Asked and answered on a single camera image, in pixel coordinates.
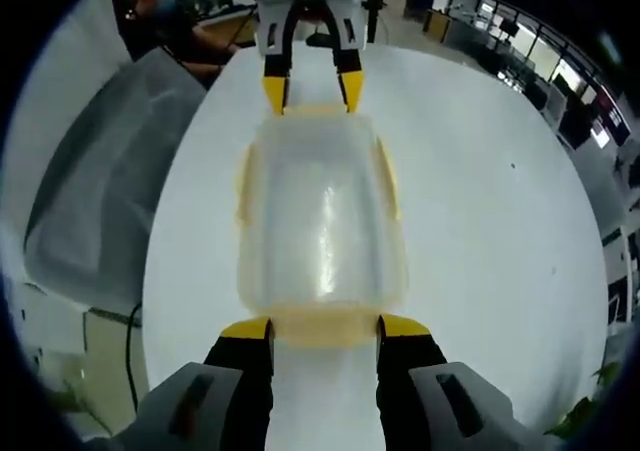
office desk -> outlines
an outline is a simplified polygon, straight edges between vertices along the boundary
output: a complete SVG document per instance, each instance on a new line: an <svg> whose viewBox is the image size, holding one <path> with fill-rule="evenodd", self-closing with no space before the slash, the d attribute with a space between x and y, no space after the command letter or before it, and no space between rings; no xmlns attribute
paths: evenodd
<svg viewBox="0 0 640 451"><path fill-rule="evenodd" d="M362 62L359 112L371 116L395 165L408 255L408 296L394 312L426 324L450 361L510 396L523 423L546 429L593 390L606 337L602 249L574 167L526 98L489 76L378 45L368 45ZM202 361L223 328L249 317L236 290L235 181L270 114L262 63L256 49L232 59L167 178L144 283L151 387ZM326 50L295 43L292 76L292 104L341 101ZM359 352L336 360L359 370L354 393L374 393L375 346ZM276 400L286 392L281 372ZM339 363L332 372L344 384ZM307 449L343 449L332 439L368 436L367 426L379 439L377 410L354 429L343 399L323 402ZM297 411L289 430L305 416ZM336 417L342 427L329 431Z"/></svg>

white round table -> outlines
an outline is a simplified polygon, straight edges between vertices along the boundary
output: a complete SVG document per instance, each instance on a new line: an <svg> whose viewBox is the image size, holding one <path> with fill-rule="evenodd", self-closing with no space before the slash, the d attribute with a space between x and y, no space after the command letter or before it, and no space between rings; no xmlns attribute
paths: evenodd
<svg viewBox="0 0 640 451"><path fill-rule="evenodd" d="M578 175L526 98L490 76L375 45L362 62L358 112L394 164L409 264L407 298L393 311L427 325L449 361L543 430L593 390L606 338L602 248ZM236 289L235 182L270 114L262 63L256 49L233 58L162 192L144 283L152 388L249 317ZM341 101L328 50L295 44L290 96ZM365 374L375 389L375 370Z"/></svg>

gray chair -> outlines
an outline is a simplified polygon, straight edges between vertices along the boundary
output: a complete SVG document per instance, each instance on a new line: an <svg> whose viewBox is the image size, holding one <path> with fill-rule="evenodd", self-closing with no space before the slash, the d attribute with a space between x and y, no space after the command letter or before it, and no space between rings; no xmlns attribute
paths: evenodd
<svg viewBox="0 0 640 451"><path fill-rule="evenodd" d="M128 315L142 299L154 213L205 96L156 49L121 69L58 146L24 242L30 278L73 301Z"/></svg>

translucent plastic box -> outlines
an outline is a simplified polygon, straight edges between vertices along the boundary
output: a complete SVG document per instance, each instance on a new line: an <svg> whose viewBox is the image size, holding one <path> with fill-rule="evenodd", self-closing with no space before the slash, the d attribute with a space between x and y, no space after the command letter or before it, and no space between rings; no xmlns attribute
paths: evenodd
<svg viewBox="0 0 640 451"><path fill-rule="evenodd" d="M241 299L300 345L352 345L406 288L396 188L381 141L352 114L268 119L240 186Z"/></svg>

robot end effector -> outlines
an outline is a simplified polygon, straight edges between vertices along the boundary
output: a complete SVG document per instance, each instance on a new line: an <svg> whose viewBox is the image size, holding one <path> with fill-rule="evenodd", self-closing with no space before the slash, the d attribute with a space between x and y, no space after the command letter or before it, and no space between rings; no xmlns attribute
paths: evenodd
<svg viewBox="0 0 640 451"><path fill-rule="evenodd" d="M258 10L263 85L274 113L283 114L287 105L294 31L305 17L327 25L343 101L347 112L355 112L364 82L359 50L365 45L365 26L359 0L258 0Z"/></svg>

